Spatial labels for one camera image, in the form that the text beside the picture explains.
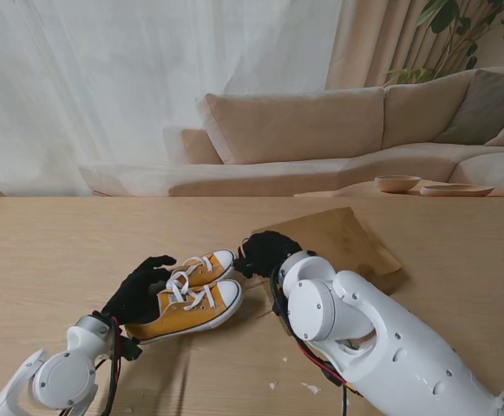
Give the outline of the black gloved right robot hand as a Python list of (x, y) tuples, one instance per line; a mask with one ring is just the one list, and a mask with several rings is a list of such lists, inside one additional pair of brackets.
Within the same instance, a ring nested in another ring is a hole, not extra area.
[(262, 231), (249, 236), (238, 248), (233, 268), (246, 278), (254, 275), (269, 278), (274, 270), (302, 247), (276, 231)]

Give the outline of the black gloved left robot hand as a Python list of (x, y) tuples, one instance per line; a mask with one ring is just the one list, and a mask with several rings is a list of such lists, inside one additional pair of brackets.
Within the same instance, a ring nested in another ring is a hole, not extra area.
[(119, 325), (149, 323), (160, 316), (158, 294), (166, 283), (176, 260), (168, 255), (148, 257), (121, 283), (101, 310), (114, 317)]

